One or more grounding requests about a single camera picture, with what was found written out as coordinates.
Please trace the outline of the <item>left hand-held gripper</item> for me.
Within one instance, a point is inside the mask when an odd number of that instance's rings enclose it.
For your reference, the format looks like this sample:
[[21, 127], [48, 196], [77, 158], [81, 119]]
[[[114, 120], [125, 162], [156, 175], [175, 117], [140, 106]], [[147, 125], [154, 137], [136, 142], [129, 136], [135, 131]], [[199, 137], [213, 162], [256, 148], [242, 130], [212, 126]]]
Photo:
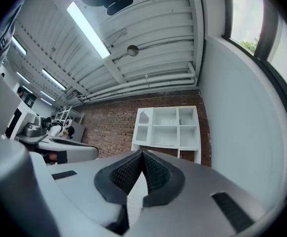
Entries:
[[36, 144], [46, 137], [38, 134], [28, 137], [24, 128], [38, 116], [17, 96], [0, 75], [0, 138]]

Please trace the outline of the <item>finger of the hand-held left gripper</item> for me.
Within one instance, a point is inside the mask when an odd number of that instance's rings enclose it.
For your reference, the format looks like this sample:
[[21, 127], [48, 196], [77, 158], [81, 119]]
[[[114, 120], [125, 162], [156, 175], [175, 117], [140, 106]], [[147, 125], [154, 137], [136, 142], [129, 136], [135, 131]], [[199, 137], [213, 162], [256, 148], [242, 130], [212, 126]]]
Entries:
[[70, 139], [46, 136], [38, 142], [37, 148], [49, 161], [89, 161], [98, 157], [95, 146], [75, 142]]

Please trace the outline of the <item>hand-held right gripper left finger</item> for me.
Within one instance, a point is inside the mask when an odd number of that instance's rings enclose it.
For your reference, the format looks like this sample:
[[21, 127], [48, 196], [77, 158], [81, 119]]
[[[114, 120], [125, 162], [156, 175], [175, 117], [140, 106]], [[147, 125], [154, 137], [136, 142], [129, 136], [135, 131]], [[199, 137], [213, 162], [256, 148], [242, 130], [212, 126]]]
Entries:
[[141, 150], [114, 157], [48, 168], [51, 174], [74, 171], [54, 180], [58, 193], [51, 205], [62, 236], [143, 235]]

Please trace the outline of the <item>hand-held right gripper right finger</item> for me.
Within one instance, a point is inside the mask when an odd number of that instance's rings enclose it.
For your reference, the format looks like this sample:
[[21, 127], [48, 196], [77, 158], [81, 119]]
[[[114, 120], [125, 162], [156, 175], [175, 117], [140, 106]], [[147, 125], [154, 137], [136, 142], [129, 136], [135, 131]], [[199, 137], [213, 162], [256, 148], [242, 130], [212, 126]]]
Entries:
[[[170, 204], [144, 208], [129, 229], [131, 237], [259, 237], [274, 222], [277, 211], [267, 211], [251, 194], [212, 168], [154, 154], [178, 167], [185, 185]], [[238, 233], [213, 199], [219, 193], [232, 198], [253, 224]]]

